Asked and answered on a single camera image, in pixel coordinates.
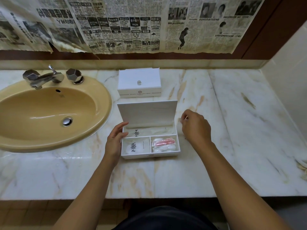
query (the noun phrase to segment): hand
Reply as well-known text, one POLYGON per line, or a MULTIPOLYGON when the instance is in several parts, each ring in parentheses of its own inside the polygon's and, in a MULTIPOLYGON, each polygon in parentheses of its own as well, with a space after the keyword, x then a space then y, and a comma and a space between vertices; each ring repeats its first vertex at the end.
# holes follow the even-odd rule
POLYGON ((204 117, 191 110, 185 110, 181 116, 182 132, 185 138, 195 148, 199 144, 210 145, 211 127, 204 117))
POLYGON ((128 135, 128 132, 122 132, 122 127, 127 124, 128 122, 122 122, 116 125, 106 141, 106 148, 102 160, 107 160, 113 167, 119 162, 122 148, 121 139, 128 135))

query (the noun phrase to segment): ship wheel logo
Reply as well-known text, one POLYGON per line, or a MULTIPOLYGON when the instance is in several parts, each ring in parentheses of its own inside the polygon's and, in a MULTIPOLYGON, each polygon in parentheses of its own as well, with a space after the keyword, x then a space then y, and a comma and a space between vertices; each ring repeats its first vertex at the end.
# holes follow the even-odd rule
POLYGON ((131 152, 135 152, 135 149, 136 149, 136 145, 135 145, 135 142, 131 144, 131 152))
POLYGON ((134 136, 137 137, 140 135, 140 132, 138 130, 135 130, 134 136))

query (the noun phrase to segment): box lid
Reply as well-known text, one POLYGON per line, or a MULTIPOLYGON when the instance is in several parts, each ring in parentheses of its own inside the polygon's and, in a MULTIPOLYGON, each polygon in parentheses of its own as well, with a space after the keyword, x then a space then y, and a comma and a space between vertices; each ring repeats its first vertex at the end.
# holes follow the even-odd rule
POLYGON ((178 100, 118 103, 118 109, 129 127, 169 126, 173 123, 178 100))
POLYGON ((161 87, 160 69, 126 69, 118 75, 118 89, 161 87))

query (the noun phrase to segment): yellow sink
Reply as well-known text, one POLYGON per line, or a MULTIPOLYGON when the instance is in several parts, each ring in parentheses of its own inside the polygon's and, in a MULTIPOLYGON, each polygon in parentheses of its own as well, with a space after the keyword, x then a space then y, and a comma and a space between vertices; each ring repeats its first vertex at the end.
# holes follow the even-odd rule
POLYGON ((0 149, 38 152, 73 144, 98 130, 111 108, 108 90, 87 76, 80 85, 65 78, 39 90, 20 81, 0 91, 0 149))

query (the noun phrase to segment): person's left hand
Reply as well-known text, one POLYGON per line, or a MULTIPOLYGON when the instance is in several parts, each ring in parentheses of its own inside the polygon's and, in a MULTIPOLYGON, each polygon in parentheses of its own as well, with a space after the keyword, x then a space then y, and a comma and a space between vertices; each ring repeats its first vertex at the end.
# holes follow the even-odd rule
POLYGON ((117 165, 121 152, 121 139, 128 135, 128 132, 122 132, 122 127, 127 125, 128 122, 122 122, 116 125, 111 131, 106 141, 106 148, 103 159, 111 163, 113 167, 117 165))

